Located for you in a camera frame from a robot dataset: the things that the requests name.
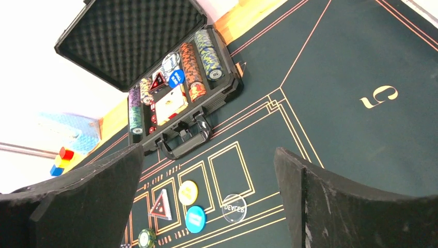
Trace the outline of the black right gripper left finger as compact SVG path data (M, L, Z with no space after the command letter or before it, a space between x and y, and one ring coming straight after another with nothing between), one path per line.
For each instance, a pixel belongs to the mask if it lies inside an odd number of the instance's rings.
M1 247L119 247L143 159L133 144L1 195Z

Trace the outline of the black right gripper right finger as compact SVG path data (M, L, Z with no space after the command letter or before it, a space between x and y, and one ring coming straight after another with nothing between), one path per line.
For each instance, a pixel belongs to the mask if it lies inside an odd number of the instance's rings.
M437 196L379 190L278 147L274 168L292 247L437 247Z

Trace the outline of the yellow big blind button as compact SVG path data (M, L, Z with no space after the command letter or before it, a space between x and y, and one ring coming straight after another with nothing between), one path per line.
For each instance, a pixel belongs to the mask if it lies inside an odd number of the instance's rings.
M182 182L178 191L178 199L184 206L192 205L198 196L198 187L195 182L186 180Z

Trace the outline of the blue small blind button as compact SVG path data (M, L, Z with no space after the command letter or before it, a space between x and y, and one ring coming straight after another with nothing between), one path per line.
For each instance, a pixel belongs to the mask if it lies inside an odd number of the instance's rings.
M204 209L200 206L191 206L185 215L185 224L190 233L201 232L206 225Z

